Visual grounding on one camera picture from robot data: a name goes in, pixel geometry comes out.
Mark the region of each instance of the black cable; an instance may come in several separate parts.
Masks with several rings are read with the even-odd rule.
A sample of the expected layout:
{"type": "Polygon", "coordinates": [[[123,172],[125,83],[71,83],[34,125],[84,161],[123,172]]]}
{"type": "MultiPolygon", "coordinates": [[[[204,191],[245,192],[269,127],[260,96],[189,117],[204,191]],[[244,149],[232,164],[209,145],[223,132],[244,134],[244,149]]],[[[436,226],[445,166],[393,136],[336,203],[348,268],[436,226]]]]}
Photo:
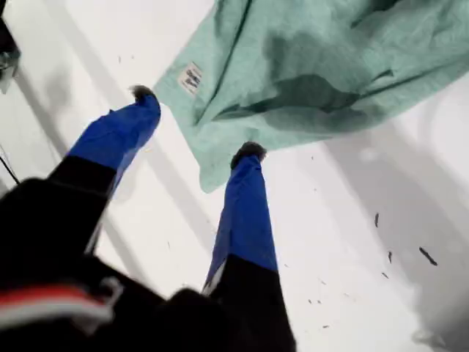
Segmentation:
{"type": "Polygon", "coordinates": [[[3,164],[3,166],[5,166],[5,169],[7,169],[8,173],[10,174],[10,176],[12,177],[13,180],[15,180],[16,184],[19,185],[20,184],[20,181],[18,181],[18,179],[16,178],[15,174],[13,174],[12,170],[10,170],[10,168],[8,167],[7,163],[5,163],[5,160],[3,160],[3,158],[0,156],[0,161],[1,163],[3,164]]]}

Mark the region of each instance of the green towel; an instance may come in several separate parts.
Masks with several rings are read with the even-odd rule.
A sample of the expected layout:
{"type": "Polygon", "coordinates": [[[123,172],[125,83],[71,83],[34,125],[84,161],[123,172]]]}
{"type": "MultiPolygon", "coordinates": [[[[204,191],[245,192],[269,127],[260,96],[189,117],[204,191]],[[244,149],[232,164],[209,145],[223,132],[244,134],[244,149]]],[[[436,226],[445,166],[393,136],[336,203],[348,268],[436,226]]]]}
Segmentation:
{"type": "Polygon", "coordinates": [[[155,91],[209,192],[245,141],[368,128],[468,70],[468,0],[218,0],[155,91]]]}

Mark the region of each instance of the white label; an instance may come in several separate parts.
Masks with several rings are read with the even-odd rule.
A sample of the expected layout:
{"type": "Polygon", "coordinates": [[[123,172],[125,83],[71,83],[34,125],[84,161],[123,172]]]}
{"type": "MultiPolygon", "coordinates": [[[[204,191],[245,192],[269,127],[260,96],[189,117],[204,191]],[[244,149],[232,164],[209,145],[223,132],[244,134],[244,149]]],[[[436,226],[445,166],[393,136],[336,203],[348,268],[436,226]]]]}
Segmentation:
{"type": "Polygon", "coordinates": [[[189,94],[194,96],[197,93],[202,80],[202,71],[194,64],[190,63],[180,74],[177,81],[189,94]]]}

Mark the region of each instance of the red stripe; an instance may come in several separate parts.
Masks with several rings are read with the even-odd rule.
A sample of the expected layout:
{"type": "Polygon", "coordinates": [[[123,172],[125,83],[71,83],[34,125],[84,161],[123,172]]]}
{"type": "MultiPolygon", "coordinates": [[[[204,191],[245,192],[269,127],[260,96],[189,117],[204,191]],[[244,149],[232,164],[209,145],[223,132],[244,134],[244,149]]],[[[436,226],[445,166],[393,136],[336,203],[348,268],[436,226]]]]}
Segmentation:
{"type": "Polygon", "coordinates": [[[47,285],[0,293],[0,306],[58,298],[72,298],[73,300],[88,301],[93,304],[103,304],[77,287],[69,285],[47,285]]]}

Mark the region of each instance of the debris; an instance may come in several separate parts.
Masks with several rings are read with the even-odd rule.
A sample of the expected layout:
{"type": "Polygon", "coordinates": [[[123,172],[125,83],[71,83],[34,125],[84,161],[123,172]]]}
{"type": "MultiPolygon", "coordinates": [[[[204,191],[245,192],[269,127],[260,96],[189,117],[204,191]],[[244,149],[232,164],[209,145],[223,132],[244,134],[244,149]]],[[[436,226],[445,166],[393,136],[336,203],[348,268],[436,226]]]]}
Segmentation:
{"type": "Polygon", "coordinates": [[[430,256],[430,254],[428,254],[425,249],[423,249],[422,247],[419,247],[418,249],[420,250],[420,253],[422,253],[432,265],[438,266],[438,263],[435,262],[435,260],[430,256]]]}

